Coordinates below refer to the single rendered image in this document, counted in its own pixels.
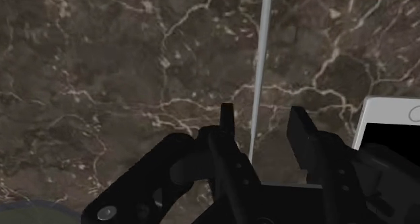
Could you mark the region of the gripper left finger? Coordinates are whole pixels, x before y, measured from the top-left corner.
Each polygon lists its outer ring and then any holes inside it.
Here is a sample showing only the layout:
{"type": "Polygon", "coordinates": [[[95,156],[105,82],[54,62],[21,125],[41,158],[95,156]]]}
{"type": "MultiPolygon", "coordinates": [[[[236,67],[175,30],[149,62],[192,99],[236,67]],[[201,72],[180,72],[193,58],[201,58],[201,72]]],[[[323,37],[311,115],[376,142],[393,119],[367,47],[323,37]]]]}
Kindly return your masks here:
{"type": "Polygon", "coordinates": [[[217,126],[197,138],[164,137],[83,210],[81,224],[161,224],[197,180],[213,186],[213,204],[192,224],[256,224],[260,180],[234,139],[234,112],[223,103],[217,126]]]}

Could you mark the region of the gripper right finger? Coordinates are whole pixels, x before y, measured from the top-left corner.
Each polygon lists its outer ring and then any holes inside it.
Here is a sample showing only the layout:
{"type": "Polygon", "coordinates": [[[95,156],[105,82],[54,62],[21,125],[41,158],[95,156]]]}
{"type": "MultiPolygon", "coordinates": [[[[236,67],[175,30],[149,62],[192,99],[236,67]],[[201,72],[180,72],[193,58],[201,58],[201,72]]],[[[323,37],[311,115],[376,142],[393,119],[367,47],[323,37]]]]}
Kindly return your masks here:
{"type": "Polygon", "coordinates": [[[290,109],[287,139],[322,187],[327,224],[420,224],[420,166],[377,143],[350,148],[301,106],[290,109]]]}

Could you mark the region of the white phone with black screen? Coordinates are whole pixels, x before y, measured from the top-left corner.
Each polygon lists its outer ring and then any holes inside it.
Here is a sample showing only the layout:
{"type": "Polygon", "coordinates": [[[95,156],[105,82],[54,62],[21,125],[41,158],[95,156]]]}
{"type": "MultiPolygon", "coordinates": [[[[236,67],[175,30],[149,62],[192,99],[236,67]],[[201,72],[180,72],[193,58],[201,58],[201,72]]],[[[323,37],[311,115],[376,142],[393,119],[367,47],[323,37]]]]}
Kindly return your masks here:
{"type": "Polygon", "coordinates": [[[420,166],[420,98],[368,96],[352,148],[379,144],[420,166]]]}

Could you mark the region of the thin grey rod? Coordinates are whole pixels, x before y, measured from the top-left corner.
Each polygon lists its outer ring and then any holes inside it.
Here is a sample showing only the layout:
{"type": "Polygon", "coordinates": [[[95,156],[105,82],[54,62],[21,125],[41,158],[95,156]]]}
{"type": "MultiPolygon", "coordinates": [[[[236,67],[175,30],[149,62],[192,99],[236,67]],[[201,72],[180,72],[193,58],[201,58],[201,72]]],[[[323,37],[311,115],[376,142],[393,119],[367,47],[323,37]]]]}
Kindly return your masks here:
{"type": "Polygon", "coordinates": [[[269,35],[271,3],[272,3],[272,0],[262,0],[262,7],[261,7],[261,13],[260,13],[258,48],[257,48],[257,54],[256,54],[256,68],[255,68],[255,79],[254,79],[254,98],[253,98],[253,105],[252,105],[252,118],[251,118],[251,127],[250,127],[250,148],[248,152],[248,159],[250,163],[252,163],[252,160],[254,157],[254,146],[256,143],[258,110],[260,106],[260,95],[261,95],[261,90],[263,86],[265,60],[267,57],[267,39],[269,35]]]}

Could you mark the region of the green round plate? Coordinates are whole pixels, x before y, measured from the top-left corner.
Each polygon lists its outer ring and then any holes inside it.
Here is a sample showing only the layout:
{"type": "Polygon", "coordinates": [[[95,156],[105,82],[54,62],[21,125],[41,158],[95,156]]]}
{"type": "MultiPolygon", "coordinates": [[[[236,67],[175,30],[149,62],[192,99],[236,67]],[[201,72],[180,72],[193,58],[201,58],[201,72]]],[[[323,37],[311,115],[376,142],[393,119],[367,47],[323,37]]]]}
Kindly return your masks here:
{"type": "Polygon", "coordinates": [[[0,204],[0,224],[81,224],[80,214],[47,200],[0,204]]]}

